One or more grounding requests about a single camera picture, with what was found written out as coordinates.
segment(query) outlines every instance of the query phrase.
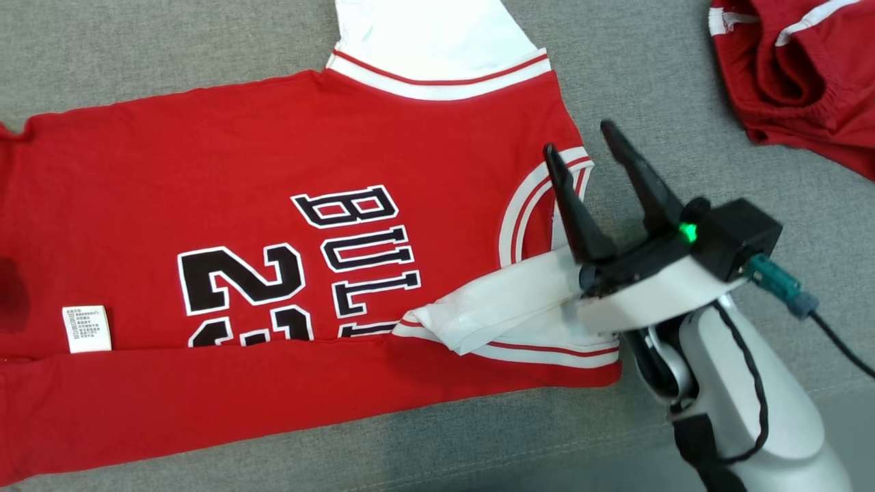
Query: red stripe trim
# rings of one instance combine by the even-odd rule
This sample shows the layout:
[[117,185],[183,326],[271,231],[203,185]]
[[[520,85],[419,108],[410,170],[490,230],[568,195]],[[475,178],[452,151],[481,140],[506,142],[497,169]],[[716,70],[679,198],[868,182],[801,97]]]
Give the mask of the red stripe trim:
[[[576,158],[567,164],[568,167],[572,167],[573,165],[578,165],[582,162],[586,162],[591,160],[589,156],[583,156],[582,158]],[[583,176],[586,170],[581,170],[580,176]],[[520,209],[520,214],[517,215],[516,221],[514,222],[514,233],[510,238],[510,263],[515,264],[522,260],[522,258],[516,257],[516,244],[517,244],[517,236],[520,234],[520,227],[522,227],[522,217],[525,215],[526,208],[529,206],[529,203],[535,197],[535,193],[541,189],[541,186],[544,186],[548,181],[550,181],[550,176],[541,180],[540,183],[535,185],[532,188],[532,191],[528,193],[526,200],[522,203],[522,208]],[[577,194],[580,195],[580,188],[577,189]]]
[[412,321],[401,320],[401,321],[398,321],[398,324],[403,326],[403,327],[408,327],[408,328],[424,328],[422,323],[414,323]]
[[577,357],[595,357],[596,355],[612,354],[620,350],[619,347],[605,348],[604,350],[595,350],[593,352],[576,352],[568,348],[559,347],[538,347],[536,345],[517,345],[515,343],[504,343],[501,341],[490,341],[487,345],[498,348],[512,348],[513,350],[532,350],[535,352],[554,352],[557,354],[576,355]]
[[408,79],[408,78],[402,77],[400,75],[395,75],[395,74],[392,74],[391,72],[381,70],[377,67],[374,67],[373,65],[369,65],[369,64],[365,63],[364,61],[357,60],[357,59],[349,56],[346,53],[339,52],[337,50],[334,50],[333,53],[335,56],[339,56],[344,60],[351,61],[354,64],[358,65],[359,67],[370,70],[371,72],[374,72],[375,74],[380,74],[384,77],[389,77],[390,79],[395,79],[397,81],[405,82],[405,83],[415,85],[415,86],[464,86],[467,84],[488,81],[490,79],[501,77],[502,75],[511,74],[513,72],[516,72],[517,70],[528,67],[529,65],[534,65],[535,63],[537,63],[539,61],[547,59],[547,53],[545,53],[545,54],[542,54],[538,57],[533,58],[532,60],[525,61],[525,62],[523,62],[515,67],[510,67],[506,70],[501,70],[500,72],[496,72],[494,74],[484,75],[484,76],[478,77],[476,79],[467,79],[467,80],[463,80],[463,81],[415,81],[413,79]]
[[584,176],[586,175],[587,171],[589,170],[583,169],[577,175],[577,183],[575,183],[574,185],[574,193],[577,193],[577,196],[580,196],[580,190],[584,187]]

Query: teal connector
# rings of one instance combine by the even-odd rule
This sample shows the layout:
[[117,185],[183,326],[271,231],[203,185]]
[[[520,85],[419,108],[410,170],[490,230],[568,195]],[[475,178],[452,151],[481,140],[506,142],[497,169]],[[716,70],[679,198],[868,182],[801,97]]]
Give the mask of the teal connector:
[[802,283],[766,255],[760,253],[747,260],[745,277],[780,299],[800,320],[806,319],[817,308],[817,298],[803,292]]

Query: white stripe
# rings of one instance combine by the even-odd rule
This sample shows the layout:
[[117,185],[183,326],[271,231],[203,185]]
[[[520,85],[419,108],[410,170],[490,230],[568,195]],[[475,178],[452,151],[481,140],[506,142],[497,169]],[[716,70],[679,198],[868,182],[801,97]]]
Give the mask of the white stripe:
[[736,12],[723,12],[723,8],[711,8],[708,10],[708,31],[711,36],[732,32],[735,24],[756,24],[760,21],[757,16],[738,14]]
[[[584,174],[584,180],[580,183],[580,189],[577,191],[577,197],[580,201],[584,200],[584,194],[586,193],[586,184],[590,181],[590,172],[586,169],[581,170],[580,172],[574,172],[571,176],[574,178],[575,186],[578,182],[578,176],[580,173]],[[568,245],[568,237],[565,236],[565,226],[562,223],[562,214],[559,213],[559,204],[553,204],[553,232],[550,238],[550,246],[551,250],[558,250],[563,246]]]
[[[392,334],[404,338],[419,338],[423,340],[431,340],[441,343],[440,340],[428,329],[423,327],[407,327],[405,325],[395,325]],[[494,359],[496,361],[505,362],[525,362],[534,364],[551,364],[555,366],[565,366],[578,369],[595,369],[616,362],[619,357],[619,352],[609,354],[592,355],[592,356],[576,356],[572,354],[564,354],[560,352],[544,352],[541,350],[526,350],[524,348],[504,348],[485,345],[472,354]]]
[[493,347],[485,345],[472,354],[480,355],[488,359],[507,362],[526,362],[532,364],[550,364],[577,369],[595,369],[612,364],[620,358],[620,352],[595,355],[591,357],[578,357],[560,352],[543,352],[540,350],[525,350],[516,348]]
[[[545,49],[540,49],[524,60],[518,60],[513,65],[507,68],[516,67],[526,61],[530,61],[547,52]],[[529,79],[534,79],[538,75],[546,74],[550,71],[550,60],[544,59],[537,61],[527,67],[520,68],[509,74],[504,74],[485,81],[462,84],[462,85],[419,85],[411,84],[405,81],[399,81],[386,75],[381,75],[372,72],[365,67],[357,65],[343,57],[332,55],[328,58],[326,69],[334,70],[340,74],[359,81],[392,94],[409,97],[411,99],[421,99],[425,101],[455,101],[458,99],[467,99],[476,95],[487,94],[501,88],[509,87]]]
[[804,31],[809,27],[814,27],[820,24],[827,17],[836,13],[837,10],[847,5],[856,4],[860,0],[829,0],[826,4],[821,4],[812,9],[809,13],[802,16],[802,19],[796,24],[790,25],[778,34],[778,39],[774,42],[775,46],[784,46],[790,42],[790,36]]
[[[586,149],[583,147],[572,147],[559,152],[559,155],[565,162],[588,157]],[[572,167],[569,167],[569,169],[572,172],[575,172],[586,167],[592,167],[591,160],[577,163]],[[522,259],[522,239],[525,236],[526,227],[529,224],[529,217],[532,214],[535,204],[545,193],[547,193],[547,190],[549,190],[551,186],[549,181],[545,186],[538,185],[549,177],[550,174],[547,171],[547,165],[541,161],[541,164],[536,166],[535,169],[526,176],[526,179],[522,181],[519,187],[516,188],[514,196],[507,204],[507,209],[504,212],[504,219],[501,221],[501,230],[499,232],[498,240],[498,255],[501,268],[509,266],[510,264],[516,263]],[[534,194],[532,201],[528,204],[528,207],[523,210],[526,199],[532,194]],[[520,228],[515,230],[516,219],[520,217],[520,215],[522,215]],[[516,237],[516,249],[512,250],[514,237]]]

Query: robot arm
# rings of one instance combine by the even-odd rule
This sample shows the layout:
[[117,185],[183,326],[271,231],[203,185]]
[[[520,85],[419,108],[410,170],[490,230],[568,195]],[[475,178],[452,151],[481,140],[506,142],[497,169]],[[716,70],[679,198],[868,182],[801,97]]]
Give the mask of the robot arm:
[[814,311],[798,283],[766,270],[781,225],[747,200],[682,205],[612,123],[602,131],[644,207],[647,240],[619,253],[577,199],[556,150],[545,147],[590,299],[581,320],[622,333],[709,491],[851,490],[813,402],[728,294],[750,278],[797,316]]

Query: red clothing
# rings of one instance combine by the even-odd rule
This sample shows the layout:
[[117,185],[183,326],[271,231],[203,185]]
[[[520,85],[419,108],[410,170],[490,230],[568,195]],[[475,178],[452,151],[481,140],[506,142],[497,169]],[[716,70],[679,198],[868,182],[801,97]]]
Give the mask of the red clothing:
[[875,3],[711,7],[717,58],[749,138],[810,149],[875,179]]
[[[476,81],[393,82],[488,84],[444,101],[332,67],[0,136],[0,483],[617,380],[615,346],[573,369],[389,334],[517,250],[550,248],[541,149],[585,152],[546,55]],[[69,353],[69,306],[105,306],[111,351]]]

